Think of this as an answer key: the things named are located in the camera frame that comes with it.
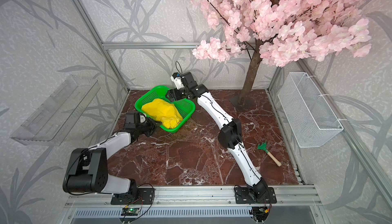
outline mounting plate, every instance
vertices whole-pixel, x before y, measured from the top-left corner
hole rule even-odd
[[[249,197],[249,190],[245,187],[234,187],[234,192],[236,194],[236,203],[237,204],[254,204],[254,202],[250,199]],[[273,189],[273,187],[268,187],[268,193],[265,193],[260,201],[258,201],[257,203],[259,204],[269,204],[270,203],[270,197],[271,197],[271,203],[272,204],[276,204],[276,196],[275,196],[275,191]]]
[[[243,106],[240,106],[238,104],[238,95],[233,96],[232,98],[229,99],[231,104],[237,109],[237,111],[242,112],[242,111],[247,111],[249,110],[255,103],[251,99],[245,98],[245,104]]]
[[[138,188],[138,192],[139,192],[138,198],[141,196],[141,199],[143,199],[143,204],[147,204],[147,205],[152,204],[153,198],[154,198],[154,189],[152,187]],[[134,202],[133,204],[141,204],[141,199]],[[134,201],[134,198],[131,195],[114,194],[110,204],[111,205],[122,205],[122,204],[129,205],[129,203],[133,202],[133,201]]]

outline tree base plate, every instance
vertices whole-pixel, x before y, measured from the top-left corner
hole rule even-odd
[[[255,104],[253,100],[245,98],[244,105],[243,106],[239,105],[238,104],[238,95],[233,96],[232,98],[229,99],[229,101],[231,102],[231,104],[233,104],[233,106],[239,112],[247,111]]]

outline vent grille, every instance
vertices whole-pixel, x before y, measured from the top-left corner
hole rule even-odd
[[[250,207],[152,207],[141,210],[145,218],[155,217],[249,217]],[[121,208],[77,208],[74,218],[113,218],[120,216]]]

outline red marble surface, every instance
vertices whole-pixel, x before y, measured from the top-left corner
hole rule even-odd
[[[147,91],[131,91],[114,132],[122,129],[127,111]],[[219,105],[242,122],[243,142],[256,169],[267,184],[298,184],[265,90],[252,90],[255,101],[246,112],[238,112],[229,98],[239,90],[210,90]],[[109,174],[133,178],[152,185],[244,185],[233,156],[218,142],[218,126],[196,103],[192,117],[172,134],[159,128],[151,137],[121,149],[108,160]],[[282,163],[278,167],[257,144],[267,140],[267,149]]]

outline green plastic basket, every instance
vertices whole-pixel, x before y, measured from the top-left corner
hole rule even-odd
[[[188,100],[188,99],[182,99],[182,100],[176,100],[174,102],[170,102],[165,97],[168,90],[169,90],[169,88],[166,86],[163,86],[163,85],[159,85],[159,86],[152,88],[149,92],[147,92],[144,96],[142,96],[141,98],[139,98],[135,102],[135,108],[139,112],[145,113],[141,109],[141,107],[146,103],[152,102],[156,98],[159,98],[159,99],[167,101],[168,103],[174,104],[174,106],[176,107],[178,112],[181,114],[183,120],[180,122],[180,124],[176,128],[173,128],[173,129],[168,129],[168,128],[164,127],[163,125],[161,125],[161,128],[163,130],[174,133],[174,132],[177,132],[178,129],[181,128],[181,126],[190,118],[190,116],[195,111],[196,107],[195,107],[195,104],[191,100]]]

